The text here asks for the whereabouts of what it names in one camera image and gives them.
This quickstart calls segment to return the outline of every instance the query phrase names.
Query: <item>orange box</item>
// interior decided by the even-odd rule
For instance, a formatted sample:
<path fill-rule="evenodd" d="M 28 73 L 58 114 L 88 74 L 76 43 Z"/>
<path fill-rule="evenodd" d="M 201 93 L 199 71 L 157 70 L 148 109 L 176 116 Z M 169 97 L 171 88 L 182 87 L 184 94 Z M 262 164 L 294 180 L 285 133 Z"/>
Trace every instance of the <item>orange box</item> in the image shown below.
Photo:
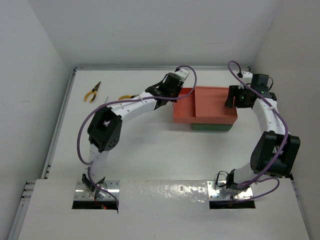
<path fill-rule="evenodd" d="M 191 88 L 183 88 L 179 97 L 190 90 Z M 228 87 L 197 86 L 191 95 L 174 104 L 174 122 L 233 125 L 238 115 L 235 107 L 225 107 L 228 91 Z"/>

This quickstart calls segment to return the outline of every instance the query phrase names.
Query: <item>yellow-handled pliers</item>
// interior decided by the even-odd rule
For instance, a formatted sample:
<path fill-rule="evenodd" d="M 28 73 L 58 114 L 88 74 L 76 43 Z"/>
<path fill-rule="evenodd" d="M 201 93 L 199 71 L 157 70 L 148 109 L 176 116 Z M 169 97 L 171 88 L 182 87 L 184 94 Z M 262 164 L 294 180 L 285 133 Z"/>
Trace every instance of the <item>yellow-handled pliers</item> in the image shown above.
<path fill-rule="evenodd" d="M 88 98 L 88 97 L 90 96 L 90 94 L 92 94 L 92 93 L 93 93 L 93 98 L 90 100 L 90 103 L 92 103 L 92 102 L 95 100 L 96 95 L 97 95 L 98 88 L 99 88 L 99 86 L 100 86 L 100 83 L 101 83 L 101 81 L 98 82 L 98 84 L 95 85 L 94 88 L 85 95 L 84 101 L 87 101 L 87 98 Z"/>
<path fill-rule="evenodd" d="M 134 99 L 136 96 L 138 95 L 124 95 L 118 98 L 118 100 L 122 100 L 122 99 Z"/>

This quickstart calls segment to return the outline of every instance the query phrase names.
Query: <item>metal mounting plate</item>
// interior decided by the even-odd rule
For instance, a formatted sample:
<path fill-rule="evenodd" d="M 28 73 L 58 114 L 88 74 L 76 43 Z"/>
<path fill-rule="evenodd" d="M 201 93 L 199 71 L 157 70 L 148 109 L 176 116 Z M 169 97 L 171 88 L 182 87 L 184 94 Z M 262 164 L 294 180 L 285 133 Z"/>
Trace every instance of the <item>metal mounting plate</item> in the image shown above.
<path fill-rule="evenodd" d="M 208 187 L 208 196 L 209 201 L 230 201 L 230 195 L 227 194 L 226 189 L 224 187 L 218 187 L 216 185 L 216 181 L 207 181 L 207 187 Z M 226 184 L 226 180 L 218 180 L 218 185 L 224 185 Z M 238 195 L 235 195 L 233 198 L 235 200 L 245 200 L 250 199 L 253 197 L 253 192 L 251 186 L 246 190 Z"/>
<path fill-rule="evenodd" d="M 119 199 L 120 181 L 106 180 L 104 181 L 104 183 L 107 185 L 107 190 L 110 193 L 112 193 L 117 199 Z M 90 192 L 87 189 L 87 187 L 82 183 L 82 181 L 79 180 L 76 183 L 73 200 L 74 201 L 93 201 L 94 193 Z M 113 202 L 115 199 L 110 195 L 106 194 L 104 198 L 101 198 L 100 200 Z"/>

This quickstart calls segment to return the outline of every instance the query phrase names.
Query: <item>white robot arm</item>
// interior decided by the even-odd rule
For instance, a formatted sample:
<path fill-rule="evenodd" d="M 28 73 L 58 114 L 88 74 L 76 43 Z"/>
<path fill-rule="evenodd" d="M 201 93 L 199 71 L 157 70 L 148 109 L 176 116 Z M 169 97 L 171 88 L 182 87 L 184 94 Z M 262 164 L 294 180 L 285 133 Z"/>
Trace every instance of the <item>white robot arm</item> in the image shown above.
<path fill-rule="evenodd" d="M 279 113 L 277 98 L 274 93 L 269 92 L 270 89 L 267 87 L 268 80 L 268 75 L 252 74 L 250 72 L 245 72 L 242 78 L 245 84 L 250 84 L 250 87 L 262 95 L 269 104 L 258 98 L 255 93 L 243 85 L 229 86 L 229 94 L 225 106 L 227 108 L 232 108 L 233 106 L 237 108 L 252 108 L 262 132 L 262 136 L 252 152 L 250 163 L 234 169 L 228 174 L 225 187 L 231 192 L 239 193 L 243 191 L 244 188 L 239 187 L 239 184 L 252 181 L 257 174 L 261 173 L 274 158 L 285 139 L 286 129 L 284 123 L 276 115 Z M 291 173 L 299 150 L 300 139 L 288 133 L 285 141 L 284 148 L 279 156 L 265 172 L 267 175 L 282 177 Z"/>
<path fill-rule="evenodd" d="M 122 125 L 143 113 L 164 106 L 168 102 L 168 100 L 154 99 L 153 97 L 178 97 L 188 75 L 189 72 L 183 68 L 177 69 L 175 72 L 169 72 L 163 81 L 148 87 L 132 99 L 138 101 L 112 105 L 112 107 L 106 107 L 95 114 L 88 128 L 89 162 L 92 162 L 91 176 L 95 183 L 104 179 L 108 154 L 119 142 Z"/>

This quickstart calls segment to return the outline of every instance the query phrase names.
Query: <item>white wall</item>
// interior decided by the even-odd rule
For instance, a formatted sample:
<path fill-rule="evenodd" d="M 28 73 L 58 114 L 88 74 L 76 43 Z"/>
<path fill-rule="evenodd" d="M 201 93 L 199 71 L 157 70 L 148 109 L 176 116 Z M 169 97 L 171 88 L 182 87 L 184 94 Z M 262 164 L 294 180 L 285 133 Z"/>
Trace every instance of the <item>white wall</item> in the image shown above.
<path fill-rule="evenodd" d="M 301 146 L 293 176 L 312 239 L 320 239 L 320 1 L 284 0 L 255 61 L 274 79 L 281 114 Z"/>
<path fill-rule="evenodd" d="M 27 0 L 0 1 L 0 239 L 41 172 L 70 72 Z"/>
<path fill-rule="evenodd" d="M 29 0 L 76 65 L 253 63 L 280 0 Z"/>

